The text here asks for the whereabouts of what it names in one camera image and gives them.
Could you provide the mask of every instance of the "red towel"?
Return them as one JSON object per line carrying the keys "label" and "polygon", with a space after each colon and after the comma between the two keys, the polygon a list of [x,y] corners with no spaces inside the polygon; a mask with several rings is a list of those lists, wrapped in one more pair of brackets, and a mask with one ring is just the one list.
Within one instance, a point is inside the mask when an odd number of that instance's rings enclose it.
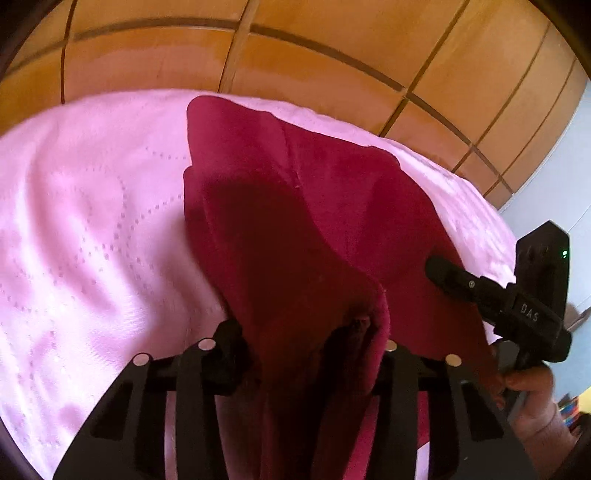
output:
{"label": "red towel", "polygon": [[[261,479],[363,478],[387,338],[492,384],[477,310],[424,275],[429,255],[459,256],[395,157],[216,97],[187,119],[187,232],[255,358]],[[419,416],[422,444],[423,401]]]}

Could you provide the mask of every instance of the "red fabric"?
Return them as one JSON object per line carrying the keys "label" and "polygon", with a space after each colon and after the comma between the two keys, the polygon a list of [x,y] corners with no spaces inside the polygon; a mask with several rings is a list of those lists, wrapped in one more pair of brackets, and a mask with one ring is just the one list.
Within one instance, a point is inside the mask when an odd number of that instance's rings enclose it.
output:
{"label": "red fabric", "polygon": [[216,97],[194,99],[187,119],[190,245],[243,326],[266,395],[260,478],[363,478],[388,337],[494,376],[477,311],[424,275],[429,255],[461,262],[391,154]]}

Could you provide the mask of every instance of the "human hand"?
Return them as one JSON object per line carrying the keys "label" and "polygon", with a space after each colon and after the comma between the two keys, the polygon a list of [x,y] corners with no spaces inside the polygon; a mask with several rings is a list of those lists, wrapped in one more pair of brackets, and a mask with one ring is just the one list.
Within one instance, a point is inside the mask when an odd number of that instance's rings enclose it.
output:
{"label": "human hand", "polygon": [[543,365],[510,372],[504,376],[504,383],[511,390],[528,394],[512,427],[540,479],[546,480],[558,470],[576,443],[552,398],[554,375]]}
{"label": "human hand", "polygon": [[510,372],[503,380],[507,388],[527,392],[525,403],[512,424],[519,440],[526,442],[546,428],[556,415],[556,403],[552,398],[554,375],[548,366],[542,365]]}

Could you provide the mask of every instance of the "black clamp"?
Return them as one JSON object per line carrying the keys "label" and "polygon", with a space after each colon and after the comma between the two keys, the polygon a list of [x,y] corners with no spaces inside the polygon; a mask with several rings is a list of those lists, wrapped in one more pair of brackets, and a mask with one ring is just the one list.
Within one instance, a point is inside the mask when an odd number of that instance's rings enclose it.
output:
{"label": "black clamp", "polygon": [[[476,304],[483,320],[502,337],[499,369],[522,370],[541,362],[562,362],[572,335],[564,328],[569,282],[569,237],[546,222],[516,246],[516,283],[506,288],[490,278],[476,277],[442,257],[430,257],[427,277],[450,297]],[[505,391],[505,412],[512,419],[524,394]]]}
{"label": "black clamp", "polygon": [[[536,478],[507,420],[451,357],[421,358],[388,341],[374,388],[380,406],[367,480],[393,472],[414,479],[419,391],[429,398],[430,478]],[[178,480],[228,480],[215,395],[232,395],[247,367],[236,320],[179,356],[136,355],[85,421],[54,480],[164,480],[166,395],[175,390]]]}

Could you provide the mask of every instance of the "metal screw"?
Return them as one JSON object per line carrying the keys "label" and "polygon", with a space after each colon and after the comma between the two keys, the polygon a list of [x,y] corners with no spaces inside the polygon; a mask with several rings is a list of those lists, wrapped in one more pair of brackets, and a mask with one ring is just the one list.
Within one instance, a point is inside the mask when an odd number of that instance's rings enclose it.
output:
{"label": "metal screw", "polygon": [[216,347],[216,341],[213,338],[203,338],[197,344],[202,352],[209,352]]}
{"label": "metal screw", "polygon": [[150,361],[150,356],[147,353],[138,353],[135,357],[134,357],[134,365],[136,367],[143,367],[145,364],[147,364]]}
{"label": "metal screw", "polygon": [[396,344],[396,342],[394,342],[394,340],[388,340],[386,342],[386,351],[387,352],[393,352],[398,348],[398,345]]}
{"label": "metal screw", "polygon": [[445,363],[447,363],[450,367],[459,367],[462,364],[462,359],[459,355],[450,353],[445,357]]}

